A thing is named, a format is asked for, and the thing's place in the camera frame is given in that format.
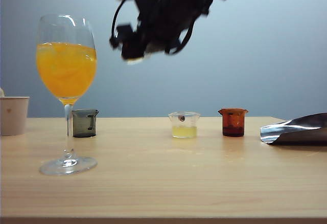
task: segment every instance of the dark liquid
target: dark liquid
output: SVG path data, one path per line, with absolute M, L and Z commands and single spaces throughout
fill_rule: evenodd
M 223 127 L 223 135 L 231 137 L 241 137 L 244 135 L 244 128 Z

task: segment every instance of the beige cup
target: beige cup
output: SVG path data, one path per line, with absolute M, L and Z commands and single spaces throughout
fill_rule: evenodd
M 25 133 L 29 98 L 0 97 L 2 136 L 15 136 Z

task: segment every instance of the blue-gray background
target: blue-gray background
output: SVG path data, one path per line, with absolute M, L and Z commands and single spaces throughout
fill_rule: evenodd
M 31 96 L 29 117 L 62 117 L 61 103 L 39 79 L 35 38 L 48 13 L 92 24 L 98 71 L 75 108 L 102 117 L 166 116 L 193 110 L 217 116 L 243 107 L 249 116 L 295 118 L 327 110 L 327 0 L 214 0 L 185 49 L 127 65 L 108 45 L 118 0 L 1 0 L 1 86 Z M 118 23 L 136 25 L 134 2 Z

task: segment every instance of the orange juice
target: orange juice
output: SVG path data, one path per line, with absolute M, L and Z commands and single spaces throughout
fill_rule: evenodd
M 64 105 L 74 104 L 96 74 L 96 51 L 80 44 L 43 43 L 36 48 L 36 65 L 50 92 Z

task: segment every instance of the robotic arm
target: robotic arm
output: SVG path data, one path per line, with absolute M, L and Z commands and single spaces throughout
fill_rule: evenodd
M 153 52 L 178 53 L 191 37 L 195 20 L 209 14 L 213 0 L 135 0 L 139 9 L 135 31 L 131 25 L 119 25 L 114 33 L 115 21 L 122 0 L 112 22 L 110 44 L 122 47 L 122 58 L 133 60 Z M 179 40 L 183 30 L 188 30 Z

